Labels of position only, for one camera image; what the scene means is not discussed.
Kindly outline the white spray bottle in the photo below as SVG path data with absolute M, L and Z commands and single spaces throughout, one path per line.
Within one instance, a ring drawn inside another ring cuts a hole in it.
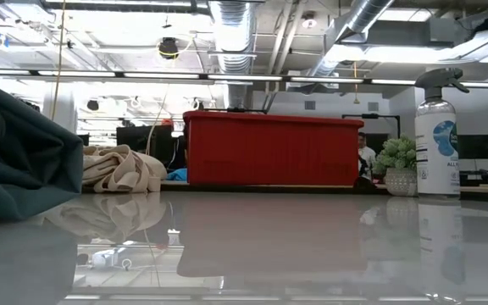
M 415 116 L 416 170 L 418 194 L 440 199 L 460 198 L 458 131 L 456 110 L 442 96 L 453 86 L 469 89 L 459 79 L 458 68 L 434 69 L 422 74 L 415 86 L 424 90 L 424 101 Z

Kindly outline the black box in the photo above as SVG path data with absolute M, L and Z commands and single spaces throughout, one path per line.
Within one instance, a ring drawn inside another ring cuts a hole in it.
M 116 141 L 118 145 L 127 145 L 131 150 L 145 153 L 167 166 L 173 159 L 175 140 L 170 125 L 118 127 Z

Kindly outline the cream canvas tote bag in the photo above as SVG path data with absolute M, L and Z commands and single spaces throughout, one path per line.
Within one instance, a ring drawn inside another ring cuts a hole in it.
M 133 151 L 127 145 L 83 148 L 84 191 L 158 192 L 167 175 L 167 169 L 159 160 Z

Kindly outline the black background monitor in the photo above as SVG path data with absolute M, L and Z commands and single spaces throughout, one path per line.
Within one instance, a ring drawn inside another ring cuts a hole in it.
M 460 159 L 488 159 L 488 135 L 459 135 Z

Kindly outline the long LED light bar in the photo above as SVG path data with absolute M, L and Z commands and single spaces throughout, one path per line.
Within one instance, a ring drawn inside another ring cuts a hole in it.
M 344 78 L 344 77 L 308 77 L 289 75 L 226 75 L 205 73 L 154 73 L 154 72 L 112 72 L 82 70 L 27 70 L 0 69 L 0 77 L 36 80 L 69 81 L 116 81 L 116 82 L 181 82 L 181 83 L 229 83 L 248 85 L 253 82 L 296 82 L 303 84 L 343 84 L 366 86 L 413 86 L 414 80 Z

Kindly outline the small potted green plant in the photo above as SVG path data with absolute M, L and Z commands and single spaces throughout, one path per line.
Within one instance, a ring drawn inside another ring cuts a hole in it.
M 418 195 L 416 143 L 407 136 L 389 139 L 376 156 L 374 172 L 383 175 L 385 188 L 392 196 Z

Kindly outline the person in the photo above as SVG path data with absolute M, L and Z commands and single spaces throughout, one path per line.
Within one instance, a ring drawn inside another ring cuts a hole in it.
M 376 153 L 367 146 L 366 134 L 358 133 L 358 174 L 360 177 L 372 180 Z

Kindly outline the red plastic laundry bin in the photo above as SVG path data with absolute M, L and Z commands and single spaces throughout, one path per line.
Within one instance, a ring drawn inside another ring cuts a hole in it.
M 363 121 L 270 114 L 184 114 L 192 185 L 350 186 Z

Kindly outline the silver ventilation duct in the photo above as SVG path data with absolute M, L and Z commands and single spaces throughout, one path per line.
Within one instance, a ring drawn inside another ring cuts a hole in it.
M 324 34 L 324 51 L 308 76 L 330 76 L 345 61 L 358 61 L 357 48 L 368 40 L 369 30 L 394 0 L 353 0 L 348 13 L 333 19 Z
M 255 4 L 241 1 L 209 1 L 213 35 L 222 74 L 248 75 L 252 71 L 252 33 Z

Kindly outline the teal grey garment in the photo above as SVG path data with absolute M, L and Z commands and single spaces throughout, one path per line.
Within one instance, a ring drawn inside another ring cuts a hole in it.
M 78 197 L 83 142 L 0 90 L 0 220 L 24 220 Z

